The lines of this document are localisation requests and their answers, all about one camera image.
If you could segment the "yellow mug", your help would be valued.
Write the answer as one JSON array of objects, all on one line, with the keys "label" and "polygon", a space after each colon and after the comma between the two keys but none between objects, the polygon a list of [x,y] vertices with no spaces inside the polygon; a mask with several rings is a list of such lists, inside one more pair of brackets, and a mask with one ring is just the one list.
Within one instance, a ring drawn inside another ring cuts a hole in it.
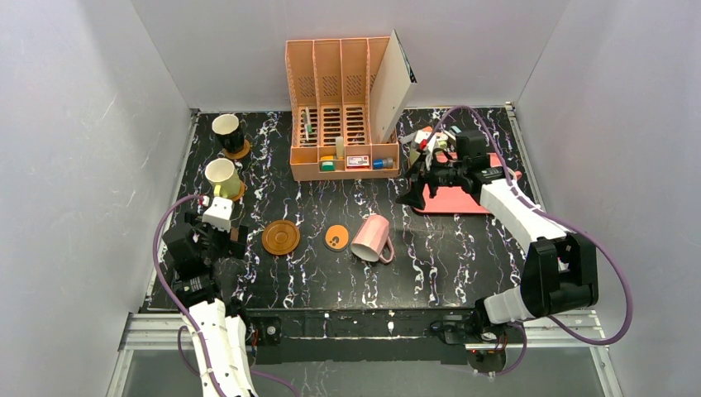
[{"label": "yellow mug", "polygon": [[240,189],[241,179],[235,164],[228,158],[210,161],[205,167],[205,177],[217,197],[228,199]]}]

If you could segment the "black mug white inside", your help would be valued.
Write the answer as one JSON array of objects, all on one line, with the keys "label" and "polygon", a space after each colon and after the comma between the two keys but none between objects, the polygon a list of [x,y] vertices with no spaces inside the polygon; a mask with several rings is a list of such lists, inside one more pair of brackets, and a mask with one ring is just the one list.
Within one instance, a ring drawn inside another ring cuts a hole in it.
[{"label": "black mug white inside", "polygon": [[216,117],[212,121],[212,132],[228,153],[236,154],[245,146],[246,139],[241,130],[239,117],[233,113]]}]

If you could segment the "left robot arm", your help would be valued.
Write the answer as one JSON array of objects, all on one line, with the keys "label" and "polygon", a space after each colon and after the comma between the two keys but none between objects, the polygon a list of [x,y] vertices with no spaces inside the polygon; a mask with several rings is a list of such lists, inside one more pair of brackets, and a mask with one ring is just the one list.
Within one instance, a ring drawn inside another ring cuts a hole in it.
[{"label": "left robot arm", "polygon": [[228,232],[192,211],[163,235],[165,263],[174,271],[170,284],[186,308],[183,320],[195,349],[205,396],[257,396],[250,376],[246,339],[250,321],[232,302],[222,299],[214,264],[242,259],[248,227]]}]

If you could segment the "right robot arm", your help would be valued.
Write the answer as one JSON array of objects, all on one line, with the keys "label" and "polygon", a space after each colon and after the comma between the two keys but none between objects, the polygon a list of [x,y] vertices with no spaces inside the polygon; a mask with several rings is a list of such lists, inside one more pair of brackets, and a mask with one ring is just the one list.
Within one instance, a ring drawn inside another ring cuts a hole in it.
[{"label": "right robot arm", "polygon": [[397,199],[398,203],[423,209],[425,193],[435,198],[441,187],[459,188],[489,210],[527,254],[520,284],[478,299],[470,326],[483,331],[596,304],[594,244],[540,214],[520,191],[509,169],[491,164],[481,132],[448,136],[445,147],[437,142],[430,133],[417,143],[417,158],[405,174],[409,190]]}]

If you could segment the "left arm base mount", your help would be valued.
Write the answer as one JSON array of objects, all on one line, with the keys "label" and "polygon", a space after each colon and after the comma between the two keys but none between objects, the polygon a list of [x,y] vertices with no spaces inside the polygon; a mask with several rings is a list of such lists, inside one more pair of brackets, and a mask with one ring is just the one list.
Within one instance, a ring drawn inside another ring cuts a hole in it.
[{"label": "left arm base mount", "polygon": [[245,325],[245,349],[251,368],[275,364],[282,342],[281,315],[272,309],[241,309],[238,314]]}]

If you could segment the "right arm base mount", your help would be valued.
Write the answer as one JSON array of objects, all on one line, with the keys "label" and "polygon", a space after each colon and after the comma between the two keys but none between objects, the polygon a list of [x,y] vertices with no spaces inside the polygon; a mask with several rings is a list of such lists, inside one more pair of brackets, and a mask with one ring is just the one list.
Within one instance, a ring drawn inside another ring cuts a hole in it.
[{"label": "right arm base mount", "polygon": [[[427,334],[448,346],[462,346],[468,352],[468,365],[476,375],[489,378],[514,371],[527,352],[527,334],[522,323],[489,323],[477,311],[469,314],[449,314],[432,321]],[[507,348],[510,337],[521,343],[517,358],[508,364]]]}]

